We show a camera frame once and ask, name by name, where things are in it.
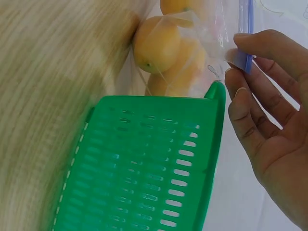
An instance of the plastic bag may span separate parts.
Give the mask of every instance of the plastic bag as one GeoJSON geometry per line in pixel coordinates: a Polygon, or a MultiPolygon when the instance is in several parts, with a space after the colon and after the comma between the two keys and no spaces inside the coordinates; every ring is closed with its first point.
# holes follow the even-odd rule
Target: plastic bag
{"type": "Polygon", "coordinates": [[[261,9],[288,17],[308,28],[307,0],[255,0],[255,2],[261,9]]]}
{"type": "Polygon", "coordinates": [[[253,0],[209,0],[208,7],[208,19],[198,30],[203,46],[211,57],[224,59],[249,73],[252,56],[236,48],[233,35],[253,33],[253,0]]]}
{"type": "Polygon", "coordinates": [[[221,61],[249,72],[252,56],[236,49],[233,35],[252,32],[253,2],[235,2],[160,0],[161,11],[135,34],[131,94],[201,98],[221,79],[221,61]]]}

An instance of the white surface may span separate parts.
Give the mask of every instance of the white surface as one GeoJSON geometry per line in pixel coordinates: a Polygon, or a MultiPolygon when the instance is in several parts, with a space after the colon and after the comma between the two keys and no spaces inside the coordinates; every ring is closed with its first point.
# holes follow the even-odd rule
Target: white surface
{"type": "MultiPolygon", "coordinates": [[[[150,16],[159,14],[156,6],[150,16]]],[[[273,28],[308,47],[305,28],[279,14],[255,11],[255,31],[273,28]]],[[[299,231],[257,182],[226,114],[211,202],[204,231],[299,231]]]]}

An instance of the blue zipper seal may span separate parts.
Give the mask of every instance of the blue zipper seal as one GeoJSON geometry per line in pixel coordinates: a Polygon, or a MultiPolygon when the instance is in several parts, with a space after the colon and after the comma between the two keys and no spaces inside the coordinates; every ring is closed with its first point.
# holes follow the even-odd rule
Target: blue zipper seal
{"type": "MultiPolygon", "coordinates": [[[[248,0],[248,33],[253,34],[253,32],[254,32],[254,2],[253,0],[248,0]]],[[[247,54],[245,72],[249,74],[251,73],[252,69],[252,60],[253,56],[247,54]]]]}

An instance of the green plastic basket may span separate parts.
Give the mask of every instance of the green plastic basket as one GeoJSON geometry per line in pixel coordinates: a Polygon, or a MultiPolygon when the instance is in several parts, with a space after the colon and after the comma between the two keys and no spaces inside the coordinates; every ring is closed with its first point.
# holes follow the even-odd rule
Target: green plastic basket
{"type": "Polygon", "coordinates": [[[225,110],[204,99],[108,96],[76,147],[52,231],[201,231],[225,110]]]}

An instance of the yellow fruit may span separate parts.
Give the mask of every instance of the yellow fruit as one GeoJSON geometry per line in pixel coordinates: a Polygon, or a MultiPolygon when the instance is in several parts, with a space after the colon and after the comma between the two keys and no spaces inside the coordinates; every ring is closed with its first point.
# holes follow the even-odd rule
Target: yellow fruit
{"type": "Polygon", "coordinates": [[[152,74],[167,71],[177,59],[180,39],[179,28],[166,17],[147,19],[133,41],[136,64],[152,74]]]}
{"type": "Polygon", "coordinates": [[[185,15],[183,15],[183,13],[168,14],[166,17],[180,27],[192,28],[195,26],[193,15],[190,13],[185,13],[185,15]]]}
{"type": "MultiPolygon", "coordinates": [[[[163,15],[194,11],[201,21],[205,21],[205,0],[160,0],[160,9],[163,15]]],[[[179,26],[191,27],[193,21],[178,20],[179,26]]]]}
{"type": "Polygon", "coordinates": [[[162,74],[152,74],[145,95],[185,97],[205,67],[206,52],[198,40],[183,38],[174,65],[162,74]]]}

